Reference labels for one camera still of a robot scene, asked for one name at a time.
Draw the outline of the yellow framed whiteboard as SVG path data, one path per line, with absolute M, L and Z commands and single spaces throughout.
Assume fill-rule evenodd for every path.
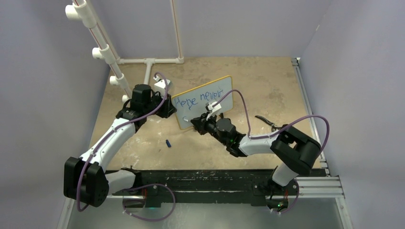
M 208 102 L 219 101 L 233 89 L 233 79 L 230 75 L 205 83 L 172 97 L 172 103 L 177 108 L 176 119 L 181 130 L 192 127 L 191 123 L 183 121 L 183 117 L 190 119 L 199 117 L 207 112 Z

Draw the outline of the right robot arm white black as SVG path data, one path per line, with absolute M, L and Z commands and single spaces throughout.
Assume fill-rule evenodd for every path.
M 215 138 L 234 157 L 275 154 L 281 164 L 268 181 L 268 188 L 274 194 L 284 191 L 298 175 L 308 176 L 322 149 L 315 139 L 289 125 L 267 135 L 248 136 L 238 132 L 229 118 L 202 114 L 190 123 L 199 134 Z

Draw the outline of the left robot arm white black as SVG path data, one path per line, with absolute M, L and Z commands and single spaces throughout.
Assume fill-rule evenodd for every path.
M 133 172 L 119 170 L 106 174 L 107 166 L 120 148 L 146 123 L 147 117 L 168 118 L 176 112 L 169 94 L 170 85 L 160 80 L 153 87 L 137 84 L 132 97 L 118 111 L 113 123 L 94 146 L 80 157 L 70 157 L 64 164 L 63 193 L 77 204 L 99 207 L 118 191 L 137 195 L 141 180 Z

